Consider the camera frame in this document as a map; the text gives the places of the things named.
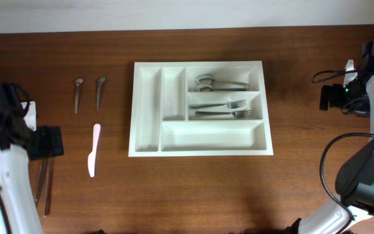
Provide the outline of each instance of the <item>empty tray compartment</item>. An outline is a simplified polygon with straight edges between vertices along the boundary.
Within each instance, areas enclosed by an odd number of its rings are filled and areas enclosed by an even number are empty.
[[[210,74],[214,78],[212,88],[241,88],[234,84],[223,84],[218,81],[249,83],[249,91],[259,91],[259,75],[262,70],[257,66],[229,66],[221,67],[189,67],[186,68],[186,80],[189,92],[194,92],[198,85],[195,78],[198,75]]]
[[[158,151],[160,130],[160,68],[140,68],[135,92],[135,151]]]
[[[161,115],[162,120],[185,120],[186,83],[184,68],[162,68],[161,70]]]
[[[225,106],[209,107],[204,109],[190,109],[190,105],[197,104],[218,104],[230,101],[239,101],[245,99],[247,105],[236,109],[230,109]],[[212,112],[232,112],[242,110],[252,111],[252,116],[246,118],[234,118],[231,115],[217,115],[197,117],[196,111]],[[188,93],[188,119],[189,120],[262,120],[262,102],[259,92],[190,92]]]
[[[162,151],[266,150],[264,123],[259,121],[164,122]]]

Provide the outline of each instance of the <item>silverware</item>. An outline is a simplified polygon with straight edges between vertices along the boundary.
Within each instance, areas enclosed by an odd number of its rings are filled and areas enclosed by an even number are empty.
[[[44,175],[45,175],[45,169],[46,168],[47,168],[47,159],[43,159],[42,165],[40,167],[40,175],[38,176],[36,194],[34,195],[34,203],[36,204],[36,206],[38,204],[38,200],[40,199],[40,194],[42,193]]]
[[[101,105],[102,86],[105,81],[106,81],[106,77],[101,77],[97,80],[97,95],[96,95],[96,110],[97,111],[99,111],[99,107]]]
[[[194,88],[196,92],[213,92],[213,91],[247,91],[247,88],[212,88],[210,84],[199,84]]]
[[[250,88],[250,85],[245,82],[217,81],[210,74],[198,75],[195,78],[195,82],[199,85],[211,85],[212,83],[225,83],[225,84],[233,84],[233,85],[242,86],[246,89]]]
[[[203,117],[203,116],[217,116],[217,115],[226,115],[230,114],[231,116],[235,118],[246,118],[250,117],[252,115],[251,110],[237,110],[232,112],[210,112],[210,111],[196,111],[195,115],[197,117]]]
[[[235,109],[235,108],[243,107],[246,104],[247,104],[246,99],[242,99],[239,101],[230,101],[230,102],[220,103],[220,104],[191,104],[190,109],[197,110],[197,109],[203,109],[203,108],[209,108],[209,107],[220,107],[220,106],[225,106],[230,109]]]
[[[75,81],[75,114],[77,114],[77,109],[79,108],[79,94],[81,92],[80,85],[83,83],[83,79],[79,78]]]
[[[48,158],[47,173],[45,175],[45,192],[44,192],[44,217],[49,215],[49,206],[51,201],[51,196],[49,194],[50,180],[51,180],[51,158]]]

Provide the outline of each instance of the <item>spoon head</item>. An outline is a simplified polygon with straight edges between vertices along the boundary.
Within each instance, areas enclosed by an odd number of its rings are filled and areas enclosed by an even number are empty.
[[[214,78],[212,75],[210,74],[203,74],[203,75],[198,75],[196,78],[195,78],[195,82],[199,85],[209,85],[211,83],[214,82]]]
[[[82,78],[78,78],[77,80],[75,80],[75,84],[76,85],[79,85],[81,83],[83,83],[83,79]]]
[[[99,78],[99,79],[97,80],[97,83],[98,83],[98,84],[101,84],[101,83],[103,83],[104,81],[106,81],[106,77],[101,77],[101,78]]]
[[[211,91],[213,91],[213,88],[209,84],[199,84],[194,88],[194,91],[196,91],[196,92],[211,92]]]

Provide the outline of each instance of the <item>white wall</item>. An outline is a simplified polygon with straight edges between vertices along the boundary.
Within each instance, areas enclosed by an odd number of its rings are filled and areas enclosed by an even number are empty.
[[[374,23],[374,0],[0,0],[0,33]]]

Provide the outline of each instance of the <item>robotic arm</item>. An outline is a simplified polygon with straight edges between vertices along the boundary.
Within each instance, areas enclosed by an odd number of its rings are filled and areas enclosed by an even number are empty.
[[[339,107],[345,111],[344,114],[370,116],[370,131],[374,134],[374,41],[363,47],[360,64],[356,70],[353,70],[352,64],[353,61],[349,61],[346,71],[338,71],[335,76],[319,80],[322,82],[346,74],[344,85],[334,84],[323,87],[320,109],[326,111],[328,106]],[[343,135],[335,141],[352,135],[350,133]],[[287,229],[287,232],[291,234],[341,233],[357,222],[374,216],[374,138],[371,138],[368,144],[340,168],[336,178],[336,192],[340,195],[340,203],[350,213],[331,199],[312,216],[298,219]]]
[[[27,97],[21,104],[20,89]],[[0,84],[0,233],[43,233],[29,183],[29,159],[63,154],[59,127],[36,127],[36,107],[16,84]]]

